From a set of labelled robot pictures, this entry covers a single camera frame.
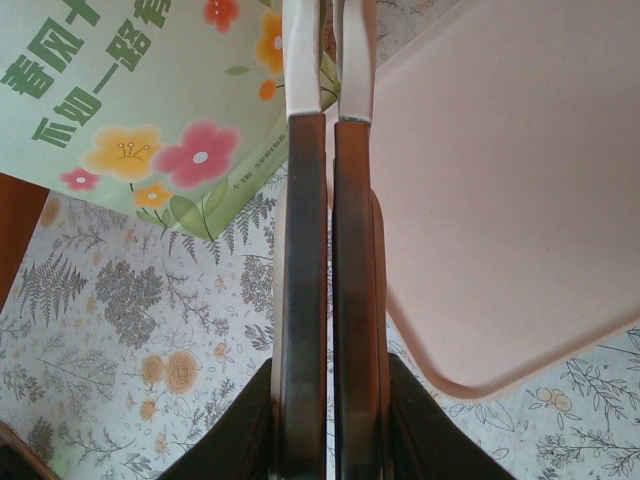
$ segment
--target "printed flower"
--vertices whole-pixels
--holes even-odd
[[[160,130],[142,125],[128,130],[119,125],[96,131],[91,140],[95,150],[80,157],[80,164],[92,173],[110,173],[121,182],[133,183],[151,175],[151,157],[164,146]]]
[[[219,33],[227,33],[231,22],[238,19],[240,8],[236,0],[208,0],[202,14],[204,21],[215,25]]]
[[[231,351],[230,348],[227,347],[226,343],[219,343],[216,345],[216,348],[213,349],[213,355],[218,360],[218,363],[224,363],[227,361],[227,354]]]
[[[156,408],[156,402],[147,398],[140,405],[140,418],[145,422],[149,422],[153,419],[153,414],[156,413],[158,409]]]
[[[53,222],[58,218],[58,214],[60,213],[60,199],[52,198],[49,200],[42,209],[42,213],[40,214],[40,225],[44,228],[49,228],[53,225]]]
[[[93,175],[83,168],[74,168],[70,172],[60,175],[60,181],[67,184],[67,188],[72,192],[80,192],[82,190],[93,190],[96,188],[99,175]]]
[[[276,82],[269,79],[265,81],[260,87],[260,99],[263,102],[268,102],[271,100],[276,94]]]
[[[127,400],[125,403],[127,405],[127,410],[129,411],[131,411],[131,407],[138,404],[138,402],[133,401],[133,395],[131,395],[131,392],[127,392]]]
[[[196,361],[189,352],[176,352],[169,358],[167,386],[176,394],[185,393],[196,379]]]
[[[282,16],[267,10],[262,16],[262,38],[256,45],[256,60],[272,77],[282,73]]]
[[[156,183],[149,188],[140,188],[134,191],[133,203],[136,207],[160,208],[171,197],[173,197],[173,193]]]
[[[549,390],[548,388],[539,388],[536,391],[536,398],[547,404],[546,406],[553,405],[563,413],[568,412],[571,410],[571,407],[573,407],[569,397],[567,397],[562,390],[557,388],[554,388],[553,390]]]
[[[164,362],[158,355],[151,355],[142,361],[140,374],[145,384],[153,385],[164,376]]]
[[[168,174],[175,187],[191,190],[223,177],[239,143],[240,132],[235,128],[218,128],[212,120],[199,120],[185,129],[180,145],[155,154],[153,169]]]
[[[162,460],[164,460],[165,455],[170,455],[169,442],[167,441],[167,427],[164,427],[164,431],[156,435],[156,443],[153,449],[162,457]]]

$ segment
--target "orange flower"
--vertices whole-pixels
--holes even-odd
[[[158,383],[164,377],[164,362],[158,355],[151,355],[142,361],[140,374],[145,384]]]
[[[40,225],[44,228],[49,228],[53,225],[53,222],[56,221],[56,218],[58,218],[58,213],[60,213],[60,199],[52,198],[42,209],[42,213],[40,214]]]
[[[149,422],[153,419],[153,414],[157,411],[156,402],[147,398],[142,402],[142,405],[140,405],[140,418],[145,422]]]
[[[215,25],[219,33],[227,33],[231,22],[240,15],[240,8],[236,0],[209,0],[202,12],[204,21]]]
[[[276,82],[271,79],[267,80],[260,87],[260,98],[263,101],[268,102],[276,94],[276,88]]]
[[[167,386],[172,393],[185,393],[193,386],[198,369],[191,353],[179,351],[169,357],[166,379]]]
[[[219,343],[216,345],[216,348],[213,349],[213,355],[216,357],[216,360],[218,360],[218,363],[224,363],[229,360],[227,354],[230,351],[231,349],[227,347],[226,343]]]
[[[262,16],[262,38],[256,45],[256,60],[272,77],[282,73],[282,16],[267,10]]]
[[[156,183],[149,188],[139,188],[133,192],[133,197],[133,203],[136,207],[160,208],[173,197],[173,193]]]

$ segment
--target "patterned tablecloth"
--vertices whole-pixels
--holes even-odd
[[[457,0],[378,3],[382,61]],[[50,196],[0,315],[0,419],[61,478],[155,478],[270,356],[285,178],[214,243]],[[640,478],[639,392],[637,327],[487,402],[432,393],[516,478],[596,480]]]

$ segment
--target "yellow flower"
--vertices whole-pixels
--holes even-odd
[[[158,409],[156,408],[156,402],[147,398],[140,405],[140,418],[145,422],[150,421],[153,418],[153,414],[156,413]]]
[[[162,380],[164,376],[164,362],[158,355],[151,355],[142,361],[140,374],[144,383],[153,385]]]
[[[262,16],[262,38],[256,45],[256,60],[272,77],[282,73],[282,16],[267,10]]]
[[[160,208],[171,197],[173,197],[173,193],[156,183],[149,188],[140,188],[133,192],[133,203],[136,207]]]
[[[110,173],[121,182],[133,183],[151,175],[151,157],[164,146],[161,132],[152,125],[127,130],[119,125],[104,127],[93,134],[95,150],[80,157],[90,173]]]
[[[169,358],[167,367],[167,386],[172,393],[185,393],[193,386],[198,370],[193,355],[189,352],[176,352]]]
[[[60,199],[52,198],[42,209],[42,213],[40,214],[40,225],[44,228],[49,228],[53,225],[53,222],[56,221],[56,218],[58,218],[58,213],[60,213]]]

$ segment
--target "pink flower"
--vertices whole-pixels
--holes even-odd
[[[159,150],[151,161],[156,172],[169,175],[182,190],[223,177],[231,168],[231,154],[240,143],[235,128],[218,128],[212,120],[198,120],[182,134],[180,145]]]
[[[96,188],[100,175],[87,172],[84,168],[74,168],[70,172],[63,173],[58,177],[61,182],[67,184],[67,188],[72,192],[82,190],[93,190]]]

